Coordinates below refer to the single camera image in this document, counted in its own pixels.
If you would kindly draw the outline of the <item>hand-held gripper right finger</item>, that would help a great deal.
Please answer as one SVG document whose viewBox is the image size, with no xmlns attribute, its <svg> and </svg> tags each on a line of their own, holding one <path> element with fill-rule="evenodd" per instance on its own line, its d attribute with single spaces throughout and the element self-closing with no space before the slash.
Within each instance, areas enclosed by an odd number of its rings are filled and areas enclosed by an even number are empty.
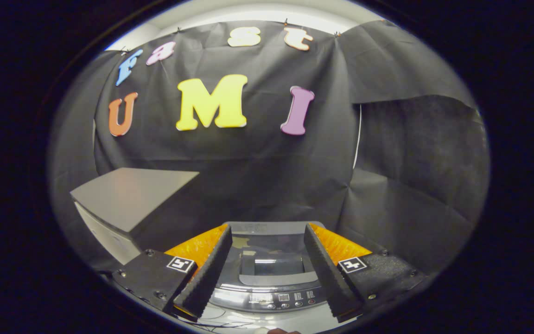
<svg viewBox="0 0 534 334">
<path fill-rule="evenodd" d="M 375 318 L 425 285 L 427 275 L 400 257 L 368 250 L 316 223 L 304 243 L 333 317 Z"/>
</svg>

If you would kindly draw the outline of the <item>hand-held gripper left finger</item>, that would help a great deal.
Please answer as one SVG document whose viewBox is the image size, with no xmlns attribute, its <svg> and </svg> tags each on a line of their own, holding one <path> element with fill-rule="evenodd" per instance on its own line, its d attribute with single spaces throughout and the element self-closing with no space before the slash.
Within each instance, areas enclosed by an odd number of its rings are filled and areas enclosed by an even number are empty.
<svg viewBox="0 0 534 334">
<path fill-rule="evenodd" d="M 209 303 L 232 246 L 223 224 L 172 249 L 147 249 L 112 273 L 112 281 L 165 314 L 197 321 Z"/>
</svg>

